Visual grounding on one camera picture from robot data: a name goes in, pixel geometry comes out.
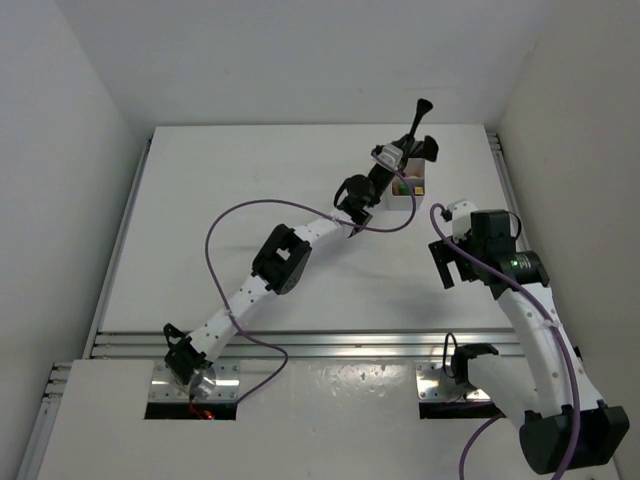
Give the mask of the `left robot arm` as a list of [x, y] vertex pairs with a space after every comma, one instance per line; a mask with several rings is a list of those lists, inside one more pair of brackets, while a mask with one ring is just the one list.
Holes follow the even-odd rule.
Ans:
[[423, 145], [422, 141], [407, 134], [399, 140], [374, 147], [371, 152], [374, 167], [367, 175], [353, 175], [345, 179], [334, 196], [334, 208], [328, 213], [289, 200], [255, 199], [237, 204], [220, 214], [209, 227], [206, 242], [211, 240], [213, 230], [222, 219], [252, 205], [289, 206], [312, 213], [318, 219], [298, 227], [285, 224], [275, 226], [254, 257], [247, 279], [231, 298], [224, 294], [213, 268], [210, 249], [205, 249], [207, 268], [223, 307], [202, 327], [189, 334], [170, 323], [163, 327], [168, 346], [164, 362], [178, 383], [189, 385], [197, 373], [213, 363], [235, 334], [282, 353], [282, 348], [247, 333], [245, 320], [265, 300], [275, 295], [285, 295], [297, 286], [316, 248], [342, 238], [351, 238], [362, 231], [394, 233], [406, 228], [417, 213], [414, 194], [410, 195], [410, 216], [398, 227], [371, 227], [371, 209], [380, 203], [382, 194], [393, 180], [404, 179], [408, 160], [416, 159]]

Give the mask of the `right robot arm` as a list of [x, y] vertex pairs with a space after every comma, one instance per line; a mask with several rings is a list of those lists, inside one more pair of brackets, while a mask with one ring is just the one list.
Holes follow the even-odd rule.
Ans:
[[561, 478], [567, 471], [607, 464], [630, 428], [621, 406], [611, 406], [594, 386], [572, 348], [554, 304], [550, 278], [539, 255], [520, 251], [516, 215], [478, 210], [468, 200], [429, 210], [433, 225], [444, 220], [451, 233], [430, 243], [443, 286], [456, 268], [461, 280], [480, 282], [510, 321], [529, 367], [513, 372], [498, 348], [487, 342], [444, 340], [441, 371], [461, 393], [484, 391], [497, 417], [518, 433], [529, 467]]

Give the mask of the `long round black brush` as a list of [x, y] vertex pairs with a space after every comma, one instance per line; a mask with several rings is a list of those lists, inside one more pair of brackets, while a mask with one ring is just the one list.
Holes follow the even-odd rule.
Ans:
[[431, 101], [424, 99], [424, 98], [420, 98], [417, 103], [416, 103], [416, 110], [415, 110], [415, 115], [414, 115], [414, 119], [413, 122], [411, 124], [411, 128], [408, 132], [408, 137], [407, 137], [407, 142], [406, 142], [406, 146], [407, 147], [412, 147], [414, 142], [415, 142], [415, 134], [416, 131], [423, 119], [423, 117], [428, 114], [431, 110], [433, 109], [433, 104]]

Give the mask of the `black fan brush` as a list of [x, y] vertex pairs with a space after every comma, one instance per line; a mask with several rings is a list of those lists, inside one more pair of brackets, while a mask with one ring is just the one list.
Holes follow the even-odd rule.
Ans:
[[422, 143], [422, 150], [419, 155], [427, 162], [435, 163], [439, 154], [439, 145], [432, 136], [425, 136]]

